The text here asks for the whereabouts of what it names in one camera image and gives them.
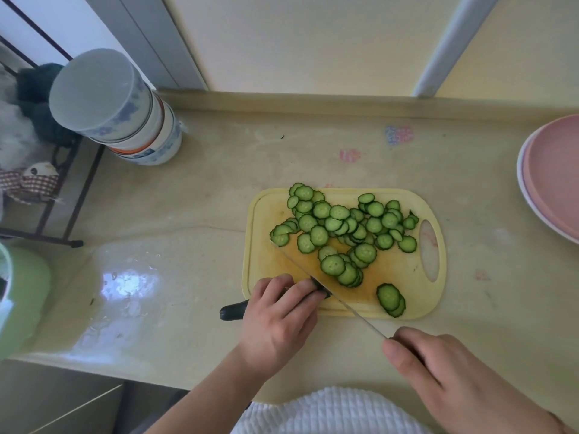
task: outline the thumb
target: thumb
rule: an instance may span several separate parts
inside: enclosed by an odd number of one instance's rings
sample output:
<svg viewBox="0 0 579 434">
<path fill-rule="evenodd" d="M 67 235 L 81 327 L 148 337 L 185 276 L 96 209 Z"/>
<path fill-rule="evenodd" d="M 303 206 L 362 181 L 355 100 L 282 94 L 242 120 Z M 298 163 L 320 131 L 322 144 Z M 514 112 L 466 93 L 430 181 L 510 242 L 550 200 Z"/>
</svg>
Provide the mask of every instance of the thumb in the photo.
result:
<svg viewBox="0 0 579 434">
<path fill-rule="evenodd" d="M 390 363 L 408 381 L 423 402 L 430 401 L 440 390 L 440 385 L 423 363 L 406 347 L 396 340 L 382 343 L 382 351 Z"/>
</svg>

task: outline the pile of cucumber slices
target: pile of cucumber slices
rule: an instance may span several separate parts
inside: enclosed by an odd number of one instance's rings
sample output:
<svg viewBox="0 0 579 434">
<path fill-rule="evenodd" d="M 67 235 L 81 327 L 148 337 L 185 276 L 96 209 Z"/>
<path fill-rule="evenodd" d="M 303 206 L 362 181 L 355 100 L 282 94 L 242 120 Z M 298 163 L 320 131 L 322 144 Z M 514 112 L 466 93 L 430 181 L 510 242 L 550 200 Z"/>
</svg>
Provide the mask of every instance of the pile of cucumber slices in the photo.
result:
<svg viewBox="0 0 579 434">
<path fill-rule="evenodd" d="M 396 242 L 405 253 L 416 251 L 416 239 L 406 233 L 418 225 L 419 219 L 412 211 L 405 218 L 397 200 L 382 204 L 372 193 L 364 193 L 358 196 L 357 208 L 347 208 L 329 204 L 321 191 L 302 183 L 295 183 L 289 192 L 287 207 L 294 218 L 275 226 L 269 234 L 271 241 L 283 247 L 290 241 L 290 234 L 301 231 L 298 249 L 304 254 L 318 250 L 322 271 L 336 277 L 341 285 L 357 288 L 362 284 L 362 269 L 376 260 L 376 249 L 388 250 Z M 348 253 L 339 253 L 328 245 L 332 237 L 350 246 Z M 388 295 L 380 295 L 381 287 Z M 394 285 L 378 286 L 376 295 L 389 315 L 398 317 L 404 312 L 404 297 Z"/>
</svg>

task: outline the orange rim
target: orange rim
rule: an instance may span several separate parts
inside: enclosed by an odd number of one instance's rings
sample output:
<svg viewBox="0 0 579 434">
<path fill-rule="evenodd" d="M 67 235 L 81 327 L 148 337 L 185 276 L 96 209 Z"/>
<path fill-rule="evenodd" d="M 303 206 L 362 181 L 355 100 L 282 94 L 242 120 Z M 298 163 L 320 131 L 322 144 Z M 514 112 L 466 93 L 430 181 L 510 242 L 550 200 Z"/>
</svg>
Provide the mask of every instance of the orange rim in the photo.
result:
<svg viewBox="0 0 579 434">
<path fill-rule="evenodd" d="M 163 123 L 165 122 L 165 107 L 163 105 L 163 101 L 161 100 L 161 98 L 159 98 L 155 93 L 153 93 L 153 95 L 156 97 L 157 101 L 159 102 L 159 105 L 161 106 L 161 126 L 159 127 L 159 130 L 157 131 L 155 136 L 153 138 L 151 138 L 150 142 L 148 142 L 146 145 L 142 145 L 141 147 L 139 147 L 137 149 L 122 150 L 122 149 L 115 149 L 114 147 L 109 147 L 109 149 L 112 150 L 112 152 L 117 153 L 117 154 L 121 154 L 121 155 L 136 154 L 137 152 L 141 152 L 142 150 L 145 150 L 146 148 L 148 148 L 157 139 L 157 137 L 161 133 L 161 129 L 163 129 Z"/>
</svg>

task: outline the cutting board handle hole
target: cutting board handle hole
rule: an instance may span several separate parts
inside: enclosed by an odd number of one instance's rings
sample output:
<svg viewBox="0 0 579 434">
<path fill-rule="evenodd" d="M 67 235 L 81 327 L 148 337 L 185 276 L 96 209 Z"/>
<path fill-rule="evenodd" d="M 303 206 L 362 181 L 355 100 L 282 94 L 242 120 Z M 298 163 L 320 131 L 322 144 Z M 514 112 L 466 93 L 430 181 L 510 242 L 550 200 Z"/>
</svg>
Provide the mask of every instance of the cutting board handle hole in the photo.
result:
<svg viewBox="0 0 579 434">
<path fill-rule="evenodd" d="M 419 232 L 420 259 L 426 277 L 431 282 L 438 278 L 440 259 L 438 255 L 438 239 L 432 225 L 427 220 L 420 223 Z"/>
</svg>

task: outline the pink plate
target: pink plate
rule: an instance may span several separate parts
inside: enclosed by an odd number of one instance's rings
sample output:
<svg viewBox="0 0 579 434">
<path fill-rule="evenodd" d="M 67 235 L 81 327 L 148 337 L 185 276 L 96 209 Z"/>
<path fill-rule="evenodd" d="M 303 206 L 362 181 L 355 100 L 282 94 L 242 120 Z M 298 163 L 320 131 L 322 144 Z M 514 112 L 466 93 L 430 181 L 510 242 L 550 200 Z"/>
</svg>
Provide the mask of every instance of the pink plate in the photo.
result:
<svg viewBox="0 0 579 434">
<path fill-rule="evenodd" d="M 539 130 L 523 159 L 525 186 L 553 224 L 579 238 L 579 115 Z"/>
</svg>

